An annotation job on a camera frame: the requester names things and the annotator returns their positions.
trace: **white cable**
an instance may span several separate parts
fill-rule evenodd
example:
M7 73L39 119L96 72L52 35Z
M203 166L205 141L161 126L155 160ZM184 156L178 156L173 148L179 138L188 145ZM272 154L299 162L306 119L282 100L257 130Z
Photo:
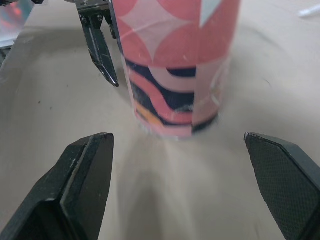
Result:
M308 9L301 10L298 13L298 16L300 18L306 18L306 17L309 17L309 16L317 14L317 13L320 13L320 4L313 6L313 7L310 7Z

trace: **navy wavy stripe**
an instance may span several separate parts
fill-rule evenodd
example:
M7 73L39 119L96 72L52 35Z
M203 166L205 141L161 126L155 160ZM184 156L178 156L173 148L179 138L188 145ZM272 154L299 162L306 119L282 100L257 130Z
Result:
M138 64L135 64L129 60L125 60L128 67L130 67L133 71L135 71L137 74L143 76L145 79L147 79L149 82L151 82L154 86L156 86L157 89L161 92L162 96L164 97L166 103L172 110L179 110L180 112L184 113L190 113L192 112L192 109L190 107L186 106L192 106L194 104L195 100L195 94L192 93L178 93L173 92L165 89L162 87L154 78L154 76L151 74L148 67L140 66Z
M165 125L165 126L190 126L191 125L191 123L190 124L177 124L177 123L171 123L171 122L164 120L162 117L160 117L158 115L157 111L155 110L154 106L152 105L152 102L151 102L149 96L143 90L141 90L141 88L138 87L136 84L134 84L131 81L130 81L130 83L131 83L131 88L132 88L134 100L136 100L139 104L141 104L146 109L148 109L154 116L156 116L162 122L163 125Z
M177 69L166 69L171 75L181 78L195 78L197 74L197 68L177 68Z

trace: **pink patterned can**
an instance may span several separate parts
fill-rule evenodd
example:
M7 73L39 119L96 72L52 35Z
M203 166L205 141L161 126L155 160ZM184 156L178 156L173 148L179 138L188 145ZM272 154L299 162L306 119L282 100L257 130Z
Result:
M240 0L113 0L136 117L189 137L216 118Z

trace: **orange stripe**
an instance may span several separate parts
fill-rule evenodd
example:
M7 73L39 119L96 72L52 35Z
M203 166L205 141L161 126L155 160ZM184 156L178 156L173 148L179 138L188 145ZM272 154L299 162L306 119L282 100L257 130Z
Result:
M137 101L134 101L136 109L145 117L145 119L148 120L148 123L153 124L153 125L158 125L158 126L164 126L162 122L155 116L153 115L148 109L143 107L140 103Z

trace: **blurry object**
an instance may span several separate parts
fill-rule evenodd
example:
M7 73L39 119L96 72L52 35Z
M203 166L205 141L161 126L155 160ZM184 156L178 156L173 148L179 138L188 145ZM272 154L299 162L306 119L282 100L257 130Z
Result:
M244 137L255 177L286 240L320 239L320 168L297 145L275 137Z
M30 0L20 0L1 6L8 2L0 0L0 48L14 44L34 7Z
M32 188L0 240L97 240L109 195L114 136L69 145Z
M310 7L308 9L301 10L298 13L298 16L300 18L306 18L306 17L310 17L312 15L319 14L319 13L320 13L320 4L313 6L313 7Z
M0 68L2 66L2 64L4 63L7 55L9 54L11 48L7 47L7 48L0 48Z

